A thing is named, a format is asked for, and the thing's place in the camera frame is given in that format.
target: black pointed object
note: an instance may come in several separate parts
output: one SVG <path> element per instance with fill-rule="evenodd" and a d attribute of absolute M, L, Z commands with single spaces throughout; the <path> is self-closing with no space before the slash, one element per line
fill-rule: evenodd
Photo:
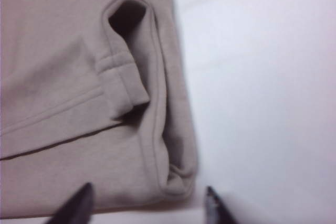
<path fill-rule="evenodd" d="M 206 188 L 205 211 L 206 224 L 238 224 L 211 186 Z"/>
<path fill-rule="evenodd" d="M 83 185 L 46 224 L 87 224 L 93 209 L 93 186 Z"/>

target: white surface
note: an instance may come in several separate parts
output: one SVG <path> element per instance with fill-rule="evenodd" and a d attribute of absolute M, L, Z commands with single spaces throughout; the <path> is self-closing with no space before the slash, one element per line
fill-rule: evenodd
<path fill-rule="evenodd" d="M 336 223 L 336 0 L 176 5 L 200 154 L 196 192 L 171 210 L 91 223 L 203 223 L 208 184 L 241 224 Z"/>

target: seam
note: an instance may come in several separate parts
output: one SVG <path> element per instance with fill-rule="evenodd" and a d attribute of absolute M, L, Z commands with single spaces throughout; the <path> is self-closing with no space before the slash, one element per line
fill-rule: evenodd
<path fill-rule="evenodd" d="M 103 56 L 102 58 L 100 58 L 99 60 L 97 60 L 97 62 L 99 62 L 99 61 L 101 61 L 103 59 L 106 59 L 108 57 L 114 57 L 115 55 L 122 54 L 123 52 L 130 53 L 127 50 L 122 50 L 122 51 L 116 52 L 115 54 L 107 54 L 107 55 Z"/>
<path fill-rule="evenodd" d="M 0 161 L 7 161 L 7 160 L 11 160 L 13 158 L 35 154 L 35 153 L 38 153 L 38 152 L 41 152 L 41 151 L 44 151 L 44 150 L 48 150 L 48 149 L 57 147 L 58 145 L 71 143 L 71 142 L 74 142 L 74 141 L 76 141 L 80 138 L 96 135 L 96 134 L 98 134 L 102 131 L 106 131 L 108 129 L 114 128 L 114 127 L 116 127 L 118 125 L 121 125 L 121 124 L 122 123 L 117 123 L 117 124 L 114 124 L 114 125 L 111 125 L 111 126 L 104 127 L 102 129 L 93 130 L 92 132 L 88 132 L 88 133 L 80 134 L 78 136 L 70 137 L 69 139 L 58 141 L 56 143 L 51 143 L 51 144 L 48 144 L 46 146 L 35 148 L 33 150 L 30 150 L 30 151 L 23 151 L 23 152 L 20 152 L 20 153 L 17 153 L 17 154 L 7 155 L 5 157 L 0 158 Z"/>
<path fill-rule="evenodd" d="M 120 67 L 130 65 L 130 64 L 135 64 L 135 63 L 134 62 L 126 62 L 122 65 L 119 65 L 119 66 L 116 66 L 116 67 L 113 67 L 113 68 L 107 68 L 107 69 L 104 69 L 104 70 L 101 70 L 101 71 L 97 71 L 97 74 L 101 74 L 101 73 L 104 73 L 105 71 L 109 71 L 109 70 L 112 70 L 112 69 L 115 69 L 115 68 L 120 68 Z"/>
<path fill-rule="evenodd" d="M 76 76 L 76 78 L 80 78 L 80 77 L 86 76 L 87 73 L 89 73 L 89 71 L 87 71 L 86 73 L 81 74 L 81 75 L 79 75 L 79 76 Z M 58 86 L 58 87 L 56 87 L 56 89 L 59 91 L 59 90 L 63 90 L 63 89 L 68 88 L 68 87 L 70 87 L 70 86 L 69 86 L 69 85 L 63 85 L 63 86 Z M 98 86 L 93 86 L 93 87 L 91 87 L 90 89 L 84 89 L 84 90 L 82 90 L 82 92 L 85 92 L 85 93 L 86 93 L 86 92 L 89 92 L 90 90 L 92 90 L 92 89 L 94 89 L 94 88 L 96 88 L 96 87 L 98 87 Z M 43 95 L 43 96 L 46 96 L 46 95 L 50 94 L 52 91 L 53 91 L 53 90 L 49 90 L 49 91 L 43 93 L 42 95 Z M 46 111 L 48 111 L 48 110 L 51 110 L 51 109 L 53 109 L 53 108 L 55 108 L 55 107 L 57 107 L 57 106 L 59 106 L 59 105 L 62 105 L 63 103 L 68 102 L 69 100 L 72 100 L 72 99 L 74 99 L 74 98 L 76 98 L 76 97 L 81 96 L 82 94 L 84 94 L 84 93 L 82 93 L 82 92 L 79 92 L 79 93 L 76 94 L 75 97 L 73 97 L 73 98 L 69 98 L 69 99 L 67 99 L 67 100 L 65 100 L 65 101 L 63 101 L 63 102 L 60 102 L 60 103 L 58 103 L 58 104 L 56 104 L 56 105 L 54 105 L 54 106 L 52 106 L 52 107 L 49 107 L 49 108 L 47 108 L 47 109 L 45 109 L 45 110 L 43 110 L 43 111 L 41 111 L 41 112 L 38 112 L 37 114 L 34 114 L 34 115 L 32 115 L 32 116 L 28 116 L 27 118 L 20 119 L 19 121 L 15 122 L 15 123 L 11 123 L 11 124 L 8 124 L 8 125 L 4 125 L 4 128 L 13 126 L 13 125 L 15 125 L 15 124 L 17 124 L 17 123 L 20 123 L 20 122 L 22 122 L 22 121 L 24 121 L 24 120 L 26 120 L 26 119 L 32 118 L 32 117 L 34 117 L 34 116 L 36 116 L 36 115 L 39 115 L 39 114 L 44 113 L 44 112 L 46 112 Z"/>
<path fill-rule="evenodd" d="M 34 118 L 34 117 L 36 117 L 36 116 L 39 116 L 39 115 L 41 115 L 41 114 L 43 114 L 43 113 L 45 113 L 45 112 L 47 112 L 47 111 L 49 111 L 49 110 L 51 110 L 51 109 L 55 109 L 55 108 L 57 108 L 57 107 L 59 107 L 59 106 L 62 106 L 63 104 L 65 104 L 65 103 L 67 103 L 67 102 L 70 102 L 71 100 L 74 100 L 74 99 L 76 99 L 76 98 L 80 98 L 81 96 L 83 96 L 83 95 L 89 93 L 90 91 L 92 91 L 92 90 L 96 90 L 96 89 L 99 89 L 99 88 L 101 88 L 101 87 L 100 87 L 100 86 L 94 87 L 94 88 L 92 88 L 92 89 L 90 89 L 90 90 L 87 90 L 86 92 L 84 92 L 84 93 L 82 93 L 82 94 L 80 94 L 80 95 L 77 95 L 77 96 L 75 96 L 75 97 L 73 97 L 73 98 L 71 98 L 71 99 L 68 99 L 68 100 L 66 100 L 66 101 L 64 101 L 64 102 L 62 102 L 62 103 L 60 103 L 60 104 L 58 104 L 58 105 L 56 105 L 56 106 L 54 106 L 54 107 L 51 107 L 51 108 L 49 108 L 49 109 L 47 109 L 47 110 L 45 110 L 45 111 L 39 112 L 38 114 L 35 114 L 35 115 L 32 115 L 32 116 L 27 117 L 27 118 L 25 118 L 25 119 L 22 119 L 22 120 L 20 120 L 20 121 L 14 123 L 14 124 L 8 125 L 8 126 L 6 126 L 6 127 L 3 129 L 3 131 L 6 131 L 6 128 L 9 128 L 9 127 L 11 127 L 11 126 L 14 127 L 14 129 L 9 130 L 9 131 L 7 131 L 7 132 L 1 134 L 1 136 L 4 136 L 4 135 L 6 135 L 6 134 L 8 134 L 8 133 L 10 133 L 10 132 L 13 132 L 13 131 L 17 130 L 17 129 L 25 128 L 25 127 L 28 127 L 28 126 L 30 126 L 30 125 L 39 123 L 39 122 L 42 121 L 42 120 L 51 118 L 52 116 L 55 116 L 55 115 L 60 114 L 60 113 L 63 113 L 63 112 L 65 112 L 65 111 L 67 111 L 67 110 L 69 110 L 69 109 L 71 109 L 71 108 L 73 108 L 73 107 L 75 107 L 75 106 L 78 106 L 78 105 L 80 105 L 80 104 L 82 104 L 82 103 L 84 103 L 84 102 L 87 102 L 87 101 L 90 100 L 90 99 L 96 98 L 96 97 L 102 95 L 103 92 L 99 92 L 99 94 L 96 94 L 96 95 L 94 95 L 93 97 L 89 97 L 88 99 L 85 99 L 85 100 L 82 101 L 82 102 L 76 103 L 75 105 L 70 106 L 69 108 L 64 109 L 64 110 L 61 110 L 61 111 L 59 111 L 59 112 L 56 112 L 56 113 L 54 113 L 54 114 L 52 114 L 52 115 L 47 115 L 47 116 L 45 116 L 45 117 L 43 117 L 43 118 L 41 118 L 40 120 L 37 120 L 37 121 L 35 121 L 35 122 L 27 123 L 27 124 L 25 124 L 25 125 L 22 126 L 22 127 L 15 127 L 16 124 L 22 123 L 22 122 L 24 122 L 24 121 L 26 121 L 26 120 L 28 120 L 28 119 Z"/>
<path fill-rule="evenodd" d="M 113 6 L 113 3 L 115 3 L 117 0 L 112 0 L 107 6 L 106 6 L 106 8 L 104 9 L 104 11 L 102 12 L 102 15 L 101 15 L 101 22 L 102 22 L 102 26 L 103 26 L 103 31 L 104 31 L 104 35 L 105 35 L 105 37 L 106 37 L 106 39 L 107 39 L 107 42 L 108 42 L 108 44 L 109 44 L 109 48 L 110 48 L 110 53 L 111 53 L 111 60 L 112 60 L 112 64 L 113 65 L 115 65 L 116 63 L 116 61 L 115 61 L 115 59 L 114 59 L 114 55 L 117 55 L 117 54 L 119 54 L 119 53 L 121 53 L 121 52 L 127 52 L 126 50 L 122 50 L 122 51 L 120 51 L 120 52 L 117 52 L 117 53 L 114 53 L 113 54 L 113 50 L 112 50 L 112 45 L 111 45 L 111 42 L 110 42 L 110 38 L 109 38 L 109 36 L 107 35 L 107 31 L 106 31 L 106 26 L 105 26 L 105 12 L 107 12 L 112 6 Z M 121 82 L 122 82 L 122 85 L 123 85 L 123 87 L 124 87 L 124 89 L 125 89 L 125 91 L 126 91 L 126 95 L 127 95 L 127 98 L 128 98 L 128 102 L 129 102 L 129 104 L 133 107 L 133 103 L 132 103 L 132 100 L 131 100 L 131 98 L 130 98 L 130 95 L 129 95 L 129 93 L 128 93 L 128 90 L 127 90 L 127 88 L 126 88 L 126 85 L 125 85 L 125 81 L 123 80 L 123 78 L 122 78 L 122 75 L 120 74 L 120 69 L 119 68 L 117 68 L 117 73 L 118 73 L 118 76 L 119 76 L 119 78 L 120 78 L 120 80 L 121 80 Z"/>
<path fill-rule="evenodd" d="M 149 4 L 148 4 L 148 6 L 149 6 L 149 9 L 151 10 L 150 11 L 150 31 L 151 31 L 151 38 L 152 38 L 152 43 L 153 43 L 153 46 L 154 46 L 154 50 L 155 50 L 155 54 L 157 55 L 157 56 L 159 56 L 158 55 L 158 53 L 157 53 L 157 48 L 156 48 L 156 46 L 155 46 L 155 40 L 154 40 L 154 30 L 153 30 L 153 26 L 155 26 L 155 13 L 154 13 L 154 9 L 152 8 L 152 6 L 150 6 Z M 157 79 L 157 82 L 159 81 L 159 71 L 158 71 L 158 69 L 159 69 L 159 61 L 158 60 L 156 60 L 156 79 Z M 158 87 L 158 89 L 157 89 L 157 91 L 156 91 L 156 96 L 157 96 L 157 99 L 159 100 L 159 94 L 160 94 L 160 90 L 161 90 L 161 88 L 160 88 L 160 86 L 161 85 L 157 85 L 157 87 Z M 157 184 L 158 184 L 158 186 L 159 186 L 159 189 L 161 190 L 161 192 L 162 193 L 164 193 L 165 191 L 164 191 L 164 189 L 162 188 L 162 186 L 161 186 L 161 184 L 160 184 L 160 180 L 159 180 L 159 168 L 158 168 L 158 159 L 157 159 L 157 156 L 156 156 L 156 153 L 155 153 L 155 148 L 154 148 L 154 141 L 155 141 L 155 138 L 154 138 L 154 136 L 155 136 L 155 129 L 156 129 L 156 125 L 157 125 L 157 121 L 158 121 L 158 112 L 157 112 L 157 108 L 158 108 L 158 106 L 159 106 L 159 103 L 157 102 L 156 103 L 156 106 L 155 106 L 155 120 L 154 120 L 154 125 L 153 125 L 153 130 L 152 130 L 152 151 L 153 151 L 153 156 L 154 156 L 154 162 L 155 162 L 155 168 L 156 168 L 156 182 L 157 182 Z"/>

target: fleece fabric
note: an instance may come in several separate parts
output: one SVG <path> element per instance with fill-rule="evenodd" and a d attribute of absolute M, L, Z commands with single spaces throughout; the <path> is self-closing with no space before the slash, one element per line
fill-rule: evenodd
<path fill-rule="evenodd" d="M 172 0 L 1 0 L 1 217 L 187 197 L 195 137 Z"/>

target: fabric fold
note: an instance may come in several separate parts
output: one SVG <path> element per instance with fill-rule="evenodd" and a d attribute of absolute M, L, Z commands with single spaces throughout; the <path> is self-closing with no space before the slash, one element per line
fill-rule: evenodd
<path fill-rule="evenodd" d="M 188 197 L 197 158 L 172 0 L 19 2 L 1 13 L 15 27 L 1 217 L 50 215 L 86 182 L 96 209 Z"/>

